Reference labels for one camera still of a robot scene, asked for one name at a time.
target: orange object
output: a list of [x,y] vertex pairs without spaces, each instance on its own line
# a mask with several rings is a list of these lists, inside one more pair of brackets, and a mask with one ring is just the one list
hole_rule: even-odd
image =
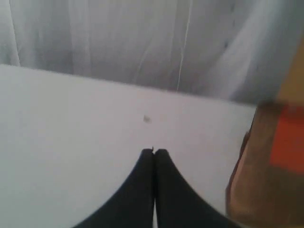
[[304,108],[286,106],[276,128],[270,164],[304,173]]

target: curtain fold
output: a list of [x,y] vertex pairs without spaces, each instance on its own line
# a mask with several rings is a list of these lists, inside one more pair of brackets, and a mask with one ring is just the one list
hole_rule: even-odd
[[277,93],[302,0],[0,0],[0,63],[257,103]]

